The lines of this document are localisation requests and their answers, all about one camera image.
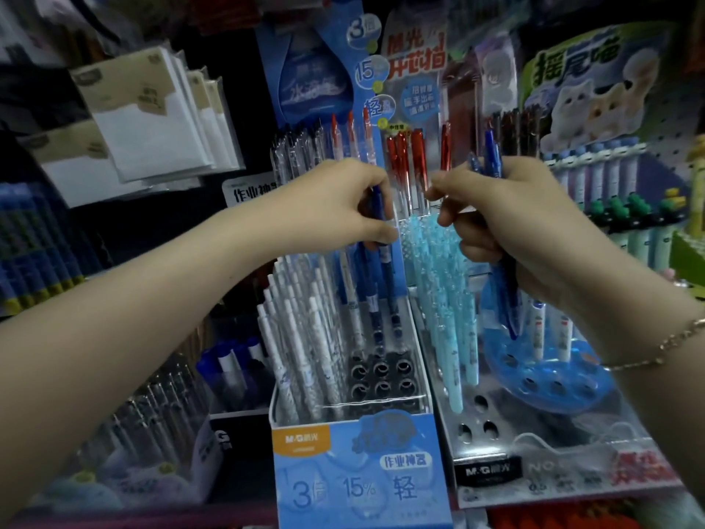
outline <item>gold chain bracelet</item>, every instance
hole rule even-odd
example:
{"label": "gold chain bracelet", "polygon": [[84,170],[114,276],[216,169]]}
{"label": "gold chain bracelet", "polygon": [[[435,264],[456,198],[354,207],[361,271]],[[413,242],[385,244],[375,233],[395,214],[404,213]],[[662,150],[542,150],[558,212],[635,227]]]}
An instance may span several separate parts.
{"label": "gold chain bracelet", "polygon": [[700,320],[691,321],[688,328],[683,330],[679,334],[671,334],[667,337],[661,345],[658,346],[658,355],[650,360],[642,360],[641,362],[633,362],[630,364],[603,364],[604,367],[609,372],[633,370],[636,367],[646,367],[649,365],[664,365],[665,354],[670,349],[680,347],[684,341],[688,338],[698,334],[703,328],[705,328],[705,318]]}

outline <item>pegboard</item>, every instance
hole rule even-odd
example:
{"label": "pegboard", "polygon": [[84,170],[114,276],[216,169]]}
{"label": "pegboard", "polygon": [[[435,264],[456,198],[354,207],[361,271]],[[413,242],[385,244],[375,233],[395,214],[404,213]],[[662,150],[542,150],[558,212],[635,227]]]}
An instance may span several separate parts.
{"label": "pegboard", "polygon": [[690,184],[692,149],[705,106],[705,77],[681,79],[664,85],[648,98],[644,140],[648,150]]}

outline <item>blue round pen holder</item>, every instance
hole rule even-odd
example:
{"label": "blue round pen holder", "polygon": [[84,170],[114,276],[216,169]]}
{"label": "blue round pen holder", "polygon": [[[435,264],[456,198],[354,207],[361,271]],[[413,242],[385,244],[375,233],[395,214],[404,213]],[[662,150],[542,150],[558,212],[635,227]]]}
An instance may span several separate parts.
{"label": "blue round pen holder", "polygon": [[543,359],[534,359],[532,326],[524,322],[522,335],[512,340],[496,321],[496,303],[488,282],[481,294],[484,356],[490,371],[514,396],[536,409],[579,414],[614,389],[611,375],[587,342],[572,339],[570,362],[558,359],[556,335],[546,315]]}

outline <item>blue pen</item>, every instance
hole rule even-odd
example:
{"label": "blue pen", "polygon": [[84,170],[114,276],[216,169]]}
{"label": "blue pen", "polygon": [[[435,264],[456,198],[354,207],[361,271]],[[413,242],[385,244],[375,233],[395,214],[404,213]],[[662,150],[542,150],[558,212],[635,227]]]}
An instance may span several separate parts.
{"label": "blue pen", "polygon": [[[384,216],[384,201],[382,199],[382,191],[379,186],[372,188],[372,210],[377,219],[385,221]],[[387,304],[389,305],[389,314],[392,318],[392,328],[394,337],[398,340],[402,338],[401,316],[399,315],[399,305],[394,292],[394,263],[392,260],[392,247],[384,243],[377,243],[379,250],[379,261],[382,264],[382,276],[384,277],[384,285],[387,290]]]}
{"label": "blue pen", "polygon": [[362,243],[357,244],[357,255],[359,267],[362,271],[362,284],[365,287],[365,297],[369,319],[372,322],[372,337],[376,347],[384,347],[384,332],[382,329],[382,314],[379,311],[379,296],[377,294],[377,283],[372,277],[370,259],[367,250]]}
{"label": "blue pen", "polygon": [[[484,175],[501,178],[502,158],[494,141],[492,130],[485,131]],[[497,303],[499,322],[507,327],[509,337],[517,339],[522,332],[521,297],[517,284],[517,261],[505,254],[497,265],[492,266],[490,284]]]}

